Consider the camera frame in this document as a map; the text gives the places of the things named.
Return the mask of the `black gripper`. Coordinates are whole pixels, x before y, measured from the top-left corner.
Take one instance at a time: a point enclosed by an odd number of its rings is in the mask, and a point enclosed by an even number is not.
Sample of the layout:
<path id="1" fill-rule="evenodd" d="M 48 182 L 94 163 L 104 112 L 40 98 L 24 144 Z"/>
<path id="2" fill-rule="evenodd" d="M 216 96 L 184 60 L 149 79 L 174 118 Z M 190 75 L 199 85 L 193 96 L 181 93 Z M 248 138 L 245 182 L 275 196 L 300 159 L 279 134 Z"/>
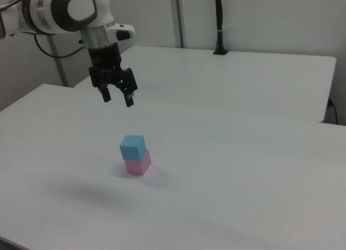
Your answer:
<path id="1" fill-rule="evenodd" d="M 127 107 L 134 105 L 134 91 L 138 89 L 131 68 L 121 68 L 121 53 L 117 43 L 111 46 L 88 49 L 92 66 L 89 68 L 92 86 L 99 89 L 105 103 L 111 100 L 107 86 L 116 86 L 124 95 Z"/>

